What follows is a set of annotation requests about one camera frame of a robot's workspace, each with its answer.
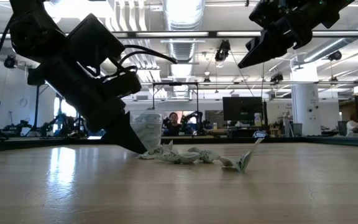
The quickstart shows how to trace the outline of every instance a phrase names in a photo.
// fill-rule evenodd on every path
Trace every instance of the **person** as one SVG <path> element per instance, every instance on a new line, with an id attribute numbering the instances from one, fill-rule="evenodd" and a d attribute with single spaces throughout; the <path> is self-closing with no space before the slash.
<path id="1" fill-rule="evenodd" d="M 355 113 L 351 115 L 351 120 L 347 122 L 346 128 L 347 128 L 346 137 L 358 137 L 358 133 L 355 133 L 358 131 L 358 119 Z"/>
<path id="2" fill-rule="evenodd" d="M 180 124 L 178 123 L 178 114 L 172 112 L 169 114 L 170 123 L 167 124 L 167 128 L 164 132 L 166 136 L 179 136 Z"/>

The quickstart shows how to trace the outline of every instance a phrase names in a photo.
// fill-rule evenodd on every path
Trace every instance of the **clear plastic cup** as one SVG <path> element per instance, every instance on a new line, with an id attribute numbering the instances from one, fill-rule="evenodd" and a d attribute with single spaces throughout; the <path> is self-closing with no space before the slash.
<path id="1" fill-rule="evenodd" d="M 161 143 L 162 115 L 156 111 L 131 111 L 131 127 L 147 150 Z"/>

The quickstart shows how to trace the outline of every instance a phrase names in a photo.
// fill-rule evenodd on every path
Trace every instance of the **white column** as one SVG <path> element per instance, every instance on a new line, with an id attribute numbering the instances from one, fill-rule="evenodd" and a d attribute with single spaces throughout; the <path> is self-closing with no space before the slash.
<path id="1" fill-rule="evenodd" d="M 302 65 L 302 69 L 292 67 L 293 81 L 318 81 L 317 68 L 314 63 Z M 302 135 L 317 136 L 321 134 L 321 120 L 317 84 L 298 84 L 292 86 L 293 122 L 302 124 Z"/>

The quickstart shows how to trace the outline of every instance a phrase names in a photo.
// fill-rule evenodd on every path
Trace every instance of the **folded dollar bill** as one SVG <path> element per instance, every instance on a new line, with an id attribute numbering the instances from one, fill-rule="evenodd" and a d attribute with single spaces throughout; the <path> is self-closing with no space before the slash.
<path id="1" fill-rule="evenodd" d="M 250 151 L 248 151 L 247 153 L 244 153 L 240 160 L 236 161 L 234 159 L 228 159 L 225 157 L 219 157 L 217 158 L 217 160 L 221 161 L 224 167 L 230 167 L 230 168 L 235 168 L 237 169 L 239 172 L 244 173 L 244 171 L 246 170 L 249 161 L 251 160 L 252 154 L 254 153 L 255 149 L 257 148 L 258 144 L 260 142 L 262 142 L 264 139 L 260 138 L 258 139 L 255 144 L 252 146 L 252 148 L 250 149 Z"/>
<path id="2" fill-rule="evenodd" d="M 173 149 L 173 141 L 171 141 L 169 144 L 162 144 L 156 149 L 149 150 L 142 155 L 139 156 L 140 159 L 155 159 L 157 155 L 162 155 L 164 152 L 172 152 Z"/>
<path id="3" fill-rule="evenodd" d="M 197 147 L 192 147 L 188 152 L 198 152 L 200 154 L 200 159 L 205 163 L 213 163 L 214 160 L 220 158 L 216 152 L 207 149 L 198 149 Z"/>
<path id="4" fill-rule="evenodd" d="M 173 162 L 175 164 L 188 164 L 192 163 L 200 158 L 198 152 L 187 152 L 187 153 L 175 153 L 175 152 L 166 152 L 162 155 L 157 155 L 156 159 Z"/>

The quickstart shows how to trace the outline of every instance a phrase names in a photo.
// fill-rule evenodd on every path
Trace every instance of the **table surface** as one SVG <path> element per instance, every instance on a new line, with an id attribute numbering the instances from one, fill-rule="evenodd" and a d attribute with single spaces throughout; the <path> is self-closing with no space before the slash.
<path id="1" fill-rule="evenodd" d="M 236 159 L 250 145 L 197 147 Z M 117 146 L 4 151 L 0 223 L 358 223 L 358 147 L 261 144 L 244 175 Z"/>

